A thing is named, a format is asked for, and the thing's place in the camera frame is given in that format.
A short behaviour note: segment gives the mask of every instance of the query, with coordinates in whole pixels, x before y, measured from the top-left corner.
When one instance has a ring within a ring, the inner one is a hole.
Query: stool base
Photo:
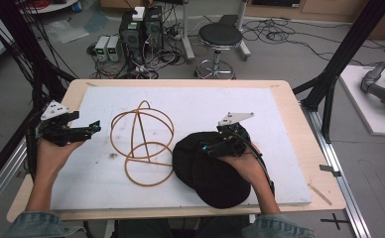
[[[232,66],[219,60],[215,62],[211,59],[202,61],[196,68],[194,76],[201,79],[236,79]]]

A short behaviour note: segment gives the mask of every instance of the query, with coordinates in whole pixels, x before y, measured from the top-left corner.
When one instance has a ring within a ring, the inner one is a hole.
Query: copper wire
[[[168,121],[170,122],[171,125],[169,125],[167,122],[165,122],[161,118],[159,118],[159,117],[157,117],[157,116],[155,116],[155,115],[153,115],[151,113],[144,112],[144,111],[158,112],[158,113],[164,115],[168,119]],[[116,125],[118,124],[118,122],[123,117],[125,117],[126,115],[129,115],[129,114],[135,114],[135,115],[134,115],[133,125],[132,125],[132,128],[131,128],[131,142],[130,142],[131,151],[128,154],[126,154],[126,153],[122,152],[120,149],[118,149],[118,147],[115,145],[115,142],[113,140],[113,135],[114,135],[114,129],[115,129]],[[141,119],[141,115],[152,117],[152,118],[162,122],[169,129],[169,131],[171,132],[171,139],[169,140],[169,142],[167,144],[164,144],[164,143],[161,143],[161,142],[147,142],[146,134],[145,134],[144,127],[143,127],[143,121]],[[136,126],[137,120],[140,123],[140,129],[141,129],[141,133],[142,133],[143,143],[141,143],[141,144],[139,144],[137,146],[134,146],[134,134],[135,134],[135,126]],[[110,131],[110,141],[111,141],[112,147],[119,154],[125,156],[125,158],[126,158],[125,159],[124,170],[125,170],[125,174],[127,175],[128,179],[130,179],[132,182],[134,182],[134,183],[136,183],[138,185],[141,185],[141,186],[154,186],[154,185],[158,185],[158,184],[161,184],[162,182],[166,181],[172,175],[174,170],[171,170],[171,172],[165,178],[163,178],[162,180],[160,180],[158,182],[154,182],[154,183],[141,183],[141,182],[136,181],[135,179],[133,179],[130,176],[130,173],[128,171],[128,163],[129,162],[139,162],[139,163],[146,163],[146,164],[156,165],[156,166],[171,167],[172,166],[171,164],[152,162],[151,158],[158,156],[159,154],[161,154],[165,150],[168,150],[172,154],[172,150],[169,148],[169,145],[172,143],[172,141],[174,139],[174,132],[175,132],[175,130],[174,130],[174,123],[172,122],[171,118],[167,114],[165,114],[164,112],[162,112],[160,110],[157,110],[157,109],[151,108],[149,102],[146,101],[146,100],[143,100],[136,109],[120,113],[120,114],[116,115],[112,119],[111,131]],[[159,145],[159,146],[162,146],[163,149],[158,151],[158,152],[156,152],[156,153],[154,153],[154,154],[152,154],[152,155],[150,155],[149,147],[148,147],[149,145]],[[135,156],[134,152],[137,149],[141,148],[141,147],[145,148],[146,156]]]

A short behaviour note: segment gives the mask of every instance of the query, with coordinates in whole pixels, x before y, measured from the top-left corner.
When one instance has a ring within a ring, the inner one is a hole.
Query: sleeve
[[[84,228],[64,227],[61,219],[52,213],[22,212],[0,237],[64,237],[77,231],[84,232]]]
[[[245,238],[315,238],[314,231],[301,227],[283,215],[260,215],[242,230]]]

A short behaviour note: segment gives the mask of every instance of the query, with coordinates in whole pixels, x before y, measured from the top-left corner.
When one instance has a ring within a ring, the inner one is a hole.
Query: wire sculpture
[[[156,116],[152,113],[163,115],[164,117],[166,117],[166,119],[168,120],[169,123],[167,123],[165,120],[159,118],[158,116]],[[130,114],[134,114],[134,120],[133,120],[133,124],[131,127],[130,152],[126,153],[126,152],[123,152],[120,148],[118,148],[118,146],[116,145],[116,143],[114,141],[114,137],[116,134],[115,128],[116,128],[117,124],[121,121],[121,119],[123,119],[125,116],[130,115]],[[161,142],[154,142],[154,141],[149,142],[146,140],[146,133],[145,133],[144,125],[143,125],[142,116],[147,116],[147,117],[156,119],[157,121],[163,123],[166,126],[166,128],[168,128],[168,130],[170,131],[170,134],[171,134],[171,138],[169,139],[169,141],[166,144],[161,143]],[[137,121],[139,122],[139,125],[140,125],[141,137],[142,137],[143,143],[140,143],[139,145],[134,145],[135,129],[136,129]],[[161,179],[157,182],[143,183],[143,182],[139,182],[139,181],[135,180],[130,175],[130,172],[128,170],[128,164],[130,162],[134,162],[134,163],[145,163],[145,164],[155,165],[155,166],[171,167],[172,164],[153,162],[151,159],[154,157],[157,157],[159,154],[163,153],[166,150],[172,154],[172,150],[169,148],[169,145],[172,143],[172,141],[174,139],[174,131],[175,131],[174,130],[174,123],[172,122],[171,118],[167,114],[165,114],[164,112],[157,110],[157,109],[154,109],[154,108],[151,108],[149,102],[146,100],[143,100],[136,109],[120,113],[112,119],[111,131],[110,131],[110,142],[112,144],[112,147],[119,154],[125,156],[125,158],[126,158],[124,170],[125,170],[125,174],[127,175],[128,179],[130,179],[135,184],[138,184],[141,186],[154,186],[154,185],[158,185],[158,184],[161,184],[162,182],[166,181],[172,175],[172,173],[174,172],[173,169],[171,169],[171,171],[169,172],[169,174],[166,177],[164,177],[163,179]],[[162,149],[158,150],[157,152],[151,153],[149,150],[149,146],[151,146],[151,145],[160,146],[160,147],[162,147]],[[141,148],[144,148],[146,155],[145,156],[135,156],[134,155],[135,152]]]

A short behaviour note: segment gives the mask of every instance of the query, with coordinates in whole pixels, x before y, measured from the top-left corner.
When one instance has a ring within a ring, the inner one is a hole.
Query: white foam board
[[[110,145],[110,123],[117,114],[137,108],[142,100],[165,112],[174,122],[175,137],[171,149],[190,133],[216,131],[217,122],[227,112],[254,112],[255,116],[242,121],[241,125],[264,155],[276,185],[276,200],[280,204],[311,202],[307,183],[270,89],[90,87],[80,106],[80,118],[72,123],[72,127],[83,127],[100,120],[102,130],[77,149],[60,172],[53,189],[52,209],[207,206],[175,174],[162,184],[148,187],[134,184],[127,178],[125,158]],[[165,127],[142,118],[148,140],[168,140],[169,131]],[[121,144],[125,142],[129,147],[132,119],[120,121],[118,125],[115,140]],[[142,142],[141,138],[135,137],[135,143]],[[171,160],[170,153],[163,153],[160,159],[165,157]],[[162,167],[130,169],[130,175],[145,182],[156,180],[166,172]],[[258,204],[254,191],[241,205],[248,204]]]

